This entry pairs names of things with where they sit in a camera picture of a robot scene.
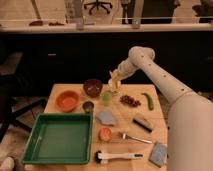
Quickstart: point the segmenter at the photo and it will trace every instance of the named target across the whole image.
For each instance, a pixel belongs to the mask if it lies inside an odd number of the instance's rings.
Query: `black cabinet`
[[[128,57],[133,46],[151,47],[155,62],[195,90],[213,90],[213,32],[134,32],[2,35],[10,51],[23,51],[19,74],[28,93],[48,95],[54,83],[109,79],[109,70]],[[137,71],[124,83],[151,83]]]

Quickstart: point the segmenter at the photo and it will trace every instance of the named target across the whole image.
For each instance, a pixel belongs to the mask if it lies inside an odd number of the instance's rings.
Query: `green tray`
[[[28,139],[23,164],[86,164],[90,159],[92,116],[40,114]]]

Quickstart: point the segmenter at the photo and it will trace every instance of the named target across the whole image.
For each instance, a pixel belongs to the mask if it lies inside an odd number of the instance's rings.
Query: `scrub brush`
[[[106,164],[109,159],[140,159],[143,157],[143,154],[138,153],[103,153],[100,150],[95,153],[95,161],[97,163]]]

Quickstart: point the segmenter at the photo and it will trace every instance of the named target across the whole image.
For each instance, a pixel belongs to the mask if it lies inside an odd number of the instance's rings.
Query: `table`
[[[108,90],[107,85],[103,86],[103,91]],[[74,90],[80,94],[80,102],[73,113],[83,113],[82,104],[90,100],[95,104],[94,116],[97,112],[100,112],[104,106],[101,103],[100,98],[88,97],[82,84],[55,84],[52,88],[47,106],[44,110],[46,114],[60,114],[62,113],[55,105],[56,97],[65,90]],[[147,106],[146,97],[141,93],[148,93],[151,95],[154,102],[154,110],[150,111]],[[120,103],[119,98],[122,95],[130,95],[141,102],[141,105],[137,108],[130,108]],[[158,100],[156,89],[151,84],[122,84],[117,95],[113,96],[108,106],[117,119],[117,124],[114,127],[110,127],[113,136],[110,142],[102,142],[98,139],[98,131],[101,127],[104,127],[97,120],[93,119],[93,135],[90,161],[86,165],[25,165],[27,171],[166,171],[166,165],[158,168],[153,163],[148,161],[149,155],[152,151],[153,144],[145,144],[136,142],[134,140],[122,140],[118,137],[118,132],[125,131],[132,136],[138,138],[144,138],[152,140],[153,142],[159,141],[163,144],[167,144],[167,126],[166,118],[161,110],[161,106]],[[154,130],[152,133],[145,131],[140,126],[132,122],[132,118],[136,113],[143,114],[149,121],[154,124]],[[94,161],[94,153],[98,150],[105,150],[111,153],[125,153],[125,152],[137,152],[142,153],[144,157],[138,160],[113,160],[108,164],[98,164]]]

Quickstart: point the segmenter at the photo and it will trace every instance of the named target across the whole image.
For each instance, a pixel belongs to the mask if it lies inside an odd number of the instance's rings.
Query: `red cherry tomato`
[[[112,131],[109,128],[104,127],[99,130],[98,135],[100,140],[108,142],[112,138]]]

